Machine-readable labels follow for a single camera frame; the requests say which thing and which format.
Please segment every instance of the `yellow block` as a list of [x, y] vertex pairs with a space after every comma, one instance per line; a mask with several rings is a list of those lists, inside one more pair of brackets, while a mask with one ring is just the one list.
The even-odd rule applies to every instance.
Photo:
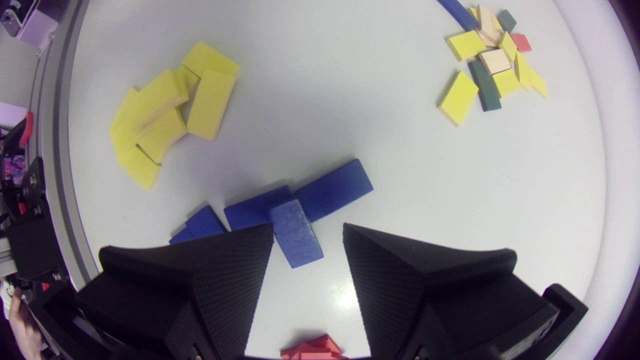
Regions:
[[188, 94], [193, 93], [196, 87], [198, 87], [198, 82], [200, 81], [200, 78], [184, 65], [178, 66], [178, 69], [175, 71], [175, 77], [178, 78], [178, 81], [185, 84]]
[[180, 83], [173, 70], [166, 69], [140, 90], [133, 111], [133, 128], [141, 129], [160, 115], [189, 100], [186, 86], [181, 86]]
[[466, 60], [486, 50], [480, 36], [475, 30], [447, 39], [447, 44], [458, 61]]
[[111, 125], [109, 126], [109, 135], [113, 135], [113, 133], [115, 132], [115, 129], [125, 122], [125, 119], [127, 118], [127, 114], [131, 113], [130, 107], [137, 93], [138, 91], [134, 88], [129, 88], [127, 90], [127, 93], [124, 95], [124, 99], [122, 99], [122, 102], [120, 103], [120, 107], [116, 111], [116, 115], [113, 117], [113, 120], [111, 121]]
[[135, 147], [140, 138], [150, 130], [147, 126], [140, 130], [133, 128], [132, 114], [138, 103], [138, 95], [135, 89], [129, 89], [116, 113], [116, 118], [111, 123], [113, 128], [109, 129], [109, 136], [116, 156], [120, 156]]
[[531, 77], [531, 86], [533, 86], [534, 90], [537, 91], [540, 96], [546, 99], [548, 97], [547, 83], [542, 80], [540, 75], [533, 71], [531, 67], [529, 67], [529, 75]]
[[122, 166], [143, 189], [151, 189], [161, 166], [154, 163], [139, 146], [118, 156], [117, 160], [120, 166]]
[[505, 97], [520, 88], [520, 82], [518, 78], [516, 78], [516, 73], [513, 71], [513, 68], [493, 74], [492, 76], [500, 97]]
[[464, 72], [459, 72], [449, 85], [447, 93], [438, 105], [438, 109], [455, 126], [462, 125], [471, 103], [473, 102], [478, 87]]
[[505, 31], [502, 33], [502, 38], [498, 43], [498, 47], [504, 50], [504, 53], [507, 54], [510, 62], [513, 63], [514, 61], [516, 61], [516, 53], [518, 52], [518, 47], [516, 46], [516, 43], [513, 42], [513, 39], [508, 32]]
[[[476, 20], [478, 20], [477, 8], [469, 8], [469, 12], [471, 13], [471, 15], [473, 15], [476, 18]], [[494, 13], [492, 13], [492, 15], [493, 15], [493, 27], [495, 27], [496, 30], [502, 31], [502, 25], [500, 25], [500, 22], [498, 21], [498, 17], [495, 16]]]
[[187, 130], [207, 140], [218, 134], [222, 116], [236, 79], [228, 74], [206, 70], [193, 99]]
[[529, 71], [529, 62], [527, 58], [519, 51], [516, 53], [516, 76], [523, 88], [527, 91], [531, 90], [531, 73]]
[[160, 164], [167, 151], [179, 138], [187, 133], [178, 109], [171, 109], [148, 125], [151, 130], [140, 138], [138, 144], [151, 160]]
[[213, 70], [231, 76], [240, 70], [238, 64], [202, 41], [191, 48], [182, 59], [182, 64], [200, 79], [204, 76], [205, 70]]

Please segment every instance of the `round white table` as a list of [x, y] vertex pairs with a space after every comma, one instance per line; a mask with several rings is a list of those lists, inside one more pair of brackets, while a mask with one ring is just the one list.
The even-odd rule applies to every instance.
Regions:
[[[324, 259], [291, 269], [274, 245], [246, 354], [277, 358], [330, 334], [369, 354], [342, 246], [350, 222], [439, 245], [518, 253], [538, 293], [583, 298], [605, 219], [605, 152], [580, 51], [551, 0], [508, 5], [549, 98], [475, 100], [461, 127], [436, 102], [457, 70], [445, 38], [462, 29], [433, 1], [92, 1], [69, 103], [77, 205], [101, 247], [156, 247], [188, 214], [282, 184], [293, 190], [360, 158], [375, 190], [313, 224]], [[203, 40], [242, 66], [218, 138], [187, 135], [145, 192], [118, 166], [107, 129], [129, 86], [175, 68]]]

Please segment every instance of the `wooden block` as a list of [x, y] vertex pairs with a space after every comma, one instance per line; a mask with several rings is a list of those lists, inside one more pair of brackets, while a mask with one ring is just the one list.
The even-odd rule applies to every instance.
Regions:
[[132, 88], [129, 89], [116, 113], [116, 118], [113, 120], [117, 125], [113, 129], [109, 129], [111, 144], [116, 157], [131, 151], [140, 138], [151, 130], [150, 127], [144, 127], [140, 130], [134, 129], [134, 117], [132, 113], [137, 104], [137, 96], [138, 94], [135, 90]]
[[478, 21], [457, 0], [438, 0], [465, 31], [478, 27]]
[[519, 51], [516, 53], [515, 62], [516, 77], [527, 91], [531, 90], [531, 71], [529, 70], [529, 63], [527, 58]]
[[120, 103], [120, 107], [118, 107], [118, 110], [116, 111], [116, 115], [111, 121], [111, 125], [109, 125], [109, 135], [113, 135], [115, 129], [125, 122], [127, 114], [131, 112], [130, 107], [134, 104], [134, 98], [137, 94], [138, 91], [135, 88], [129, 88], [127, 90], [127, 93], [124, 95], [124, 98]]
[[516, 61], [516, 52], [518, 51], [518, 49], [516, 48], [516, 44], [513, 42], [513, 39], [511, 39], [511, 35], [508, 32], [504, 32], [502, 34], [502, 38], [500, 39], [500, 42], [498, 43], [498, 46], [504, 50], [504, 53], [507, 55], [507, 58], [509, 58], [510, 62], [514, 62]]
[[180, 85], [173, 70], [163, 71], [138, 93], [133, 110], [133, 128], [141, 129], [187, 100], [189, 95], [185, 86]]
[[484, 35], [480, 31], [478, 31], [478, 30], [476, 30], [476, 31], [478, 33], [478, 36], [480, 37], [480, 40], [482, 40], [483, 44], [486, 47], [498, 47], [498, 44], [499, 44], [498, 41], [493, 41], [493, 40], [489, 39], [488, 37], [486, 37], [486, 35]]
[[182, 115], [176, 108], [155, 119], [147, 127], [150, 130], [140, 138], [138, 144], [157, 164], [162, 163], [171, 145], [187, 133]]
[[493, 78], [486, 71], [484, 65], [480, 61], [471, 61], [469, 63], [469, 70], [476, 85], [480, 89], [479, 97], [483, 111], [501, 109], [502, 105], [500, 103], [498, 88], [495, 86]]
[[531, 44], [529, 44], [529, 41], [524, 34], [511, 34], [511, 38], [516, 44], [516, 48], [518, 49], [518, 51], [520, 51], [521, 53], [531, 51]]
[[486, 45], [475, 30], [447, 39], [447, 44], [458, 61], [466, 60], [486, 50]]
[[485, 7], [478, 5], [477, 16], [479, 23], [479, 31], [486, 36], [492, 42], [498, 42], [500, 40], [500, 32], [495, 29], [493, 24], [493, 13], [487, 10]]
[[161, 168], [139, 146], [120, 155], [117, 160], [120, 166], [145, 190], [151, 189], [154, 185]]
[[198, 210], [185, 224], [196, 239], [227, 232], [227, 228], [220, 222], [210, 205]]
[[227, 206], [225, 215], [231, 230], [243, 229], [269, 222], [269, 209], [274, 205], [291, 198], [288, 186], [263, 193], [251, 199]]
[[204, 76], [205, 70], [213, 70], [229, 76], [235, 76], [240, 70], [238, 64], [202, 41], [191, 48], [182, 59], [182, 64], [200, 79]]
[[[477, 8], [469, 8], [469, 12], [474, 17], [475, 20], [478, 19], [478, 10], [477, 10]], [[493, 15], [493, 27], [496, 30], [502, 31], [502, 26], [500, 25], [500, 22], [498, 21], [498, 18], [495, 16], [494, 13], [492, 13], [492, 15]]]
[[459, 72], [449, 85], [438, 109], [455, 125], [460, 126], [465, 120], [471, 103], [478, 93], [478, 87], [464, 73]]
[[546, 99], [548, 97], [547, 83], [531, 67], [529, 67], [529, 75], [531, 77], [531, 86], [540, 96]]
[[513, 31], [513, 28], [516, 27], [516, 20], [511, 16], [508, 10], [503, 10], [498, 15], [498, 21], [502, 26], [503, 30], [510, 33]]
[[231, 75], [205, 70], [187, 121], [191, 134], [207, 140], [216, 138], [235, 82]]
[[[311, 223], [298, 199], [292, 199], [269, 210], [269, 219], [273, 223], [276, 240], [291, 268], [298, 268], [324, 257], [311, 229]], [[328, 348], [323, 352], [331, 354]]]
[[309, 221], [315, 222], [372, 191], [373, 185], [364, 167], [360, 160], [354, 159], [301, 187], [295, 195]]
[[169, 240], [169, 244], [173, 245], [177, 243], [183, 243], [185, 241], [193, 239], [195, 239], [193, 237], [193, 234], [191, 234], [191, 231], [189, 231], [189, 229], [185, 227], [184, 229], [180, 230], [180, 232], [177, 233], [173, 238], [171, 238], [171, 240]]
[[507, 54], [502, 49], [485, 51], [480, 53], [478, 57], [489, 74], [496, 74], [511, 68]]
[[500, 98], [503, 98], [520, 88], [520, 82], [518, 81], [513, 69], [505, 70], [497, 74], [493, 74], [492, 76], [495, 86], [498, 88]]
[[175, 76], [178, 78], [178, 81], [181, 81], [186, 86], [186, 91], [189, 95], [193, 94], [200, 82], [200, 77], [192, 73], [184, 65], [178, 66], [178, 69], [175, 71]]

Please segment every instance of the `natural wood block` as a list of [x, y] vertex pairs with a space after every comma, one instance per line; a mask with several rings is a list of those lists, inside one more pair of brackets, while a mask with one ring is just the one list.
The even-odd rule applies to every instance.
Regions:
[[485, 51], [478, 55], [489, 74], [496, 74], [511, 68], [507, 54], [502, 49]]

